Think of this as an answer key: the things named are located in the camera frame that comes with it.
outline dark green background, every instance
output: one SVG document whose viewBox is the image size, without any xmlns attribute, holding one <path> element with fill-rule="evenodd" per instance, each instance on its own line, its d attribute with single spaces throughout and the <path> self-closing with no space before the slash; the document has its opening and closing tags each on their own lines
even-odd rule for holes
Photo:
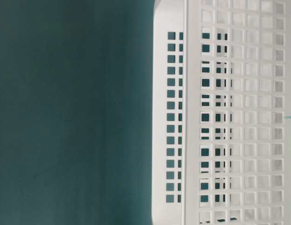
<svg viewBox="0 0 291 225">
<path fill-rule="evenodd" d="M 0 0 L 0 225 L 149 225 L 154 0 Z"/>
</svg>

